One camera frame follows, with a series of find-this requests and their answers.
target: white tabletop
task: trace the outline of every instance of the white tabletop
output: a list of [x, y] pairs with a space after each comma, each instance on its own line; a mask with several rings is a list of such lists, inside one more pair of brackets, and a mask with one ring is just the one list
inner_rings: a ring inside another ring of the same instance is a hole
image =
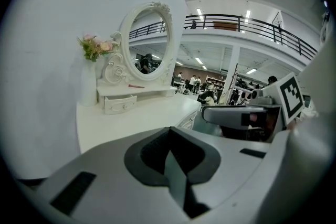
[[81, 153], [108, 141], [155, 128], [176, 126], [201, 104], [185, 95], [153, 96], [126, 113], [105, 115], [95, 106], [77, 104], [77, 133]]
[[176, 91], [175, 87], [167, 86], [150, 86], [145, 88], [128, 87], [125, 88], [123, 85], [120, 87], [111, 86], [97, 86], [97, 91], [100, 96], [115, 96], [115, 95], [127, 95], [127, 94], [137, 94], [137, 93], [148, 93], [157, 91]]

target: green leaves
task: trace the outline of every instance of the green leaves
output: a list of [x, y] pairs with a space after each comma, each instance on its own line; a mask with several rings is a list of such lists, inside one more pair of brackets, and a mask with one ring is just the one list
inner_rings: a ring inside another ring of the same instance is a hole
[[93, 39], [84, 40], [77, 37], [77, 42], [85, 52], [85, 59], [91, 60], [92, 62], [96, 62], [97, 58], [100, 55], [106, 55], [111, 53], [111, 51], [103, 51], [100, 48], [100, 44], [96, 44]]

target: balcony railing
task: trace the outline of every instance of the balcony railing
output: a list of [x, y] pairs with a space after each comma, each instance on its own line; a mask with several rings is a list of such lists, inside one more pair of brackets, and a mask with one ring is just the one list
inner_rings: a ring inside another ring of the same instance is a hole
[[[295, 50], [300, 55], [313, 59], [317, 51], [301, 38], [282, 29], [281, 27], [243, 16], [225, 14], [203, 14], [187, 16], [184, 22], [184, 29], [220, 29], [244, 33], [256, 34], [266, 38], [279, 46], [285, 46]], [[137, 38], [153, 33], [165, 32], [165, 23], [158, 22], [150, 24], [130, 32], [129, 38]]]

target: white cabinet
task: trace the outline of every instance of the white cabinet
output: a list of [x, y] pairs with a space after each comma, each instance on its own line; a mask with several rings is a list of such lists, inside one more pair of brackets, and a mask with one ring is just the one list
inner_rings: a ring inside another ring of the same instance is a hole
[[194, 124], [194, 119], [196, 117], [197, 110], [194, 112], [190, 113], [188, 116], [186, 116], [182, 121], [179, 122], [177, 127], [182, 127], [185, 129], [191, 130]]
[[119, 114], [134, 108], [137, 103], [137, 96], [105, 97], [104, 102], [106, 115]]

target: white column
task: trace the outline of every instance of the white column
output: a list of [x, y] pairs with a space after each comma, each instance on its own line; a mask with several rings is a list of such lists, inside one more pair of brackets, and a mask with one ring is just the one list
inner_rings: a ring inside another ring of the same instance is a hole
[[232, 81], [232, 77], [235, 74], [236, 64], [238, 63], [239, 60], [239, 53], [240, 53], [240, 47], [233, 46], [229, 70], [227, 72], [226, 81], [223, 88], [223, 94], [228, 91], [230, 83]]

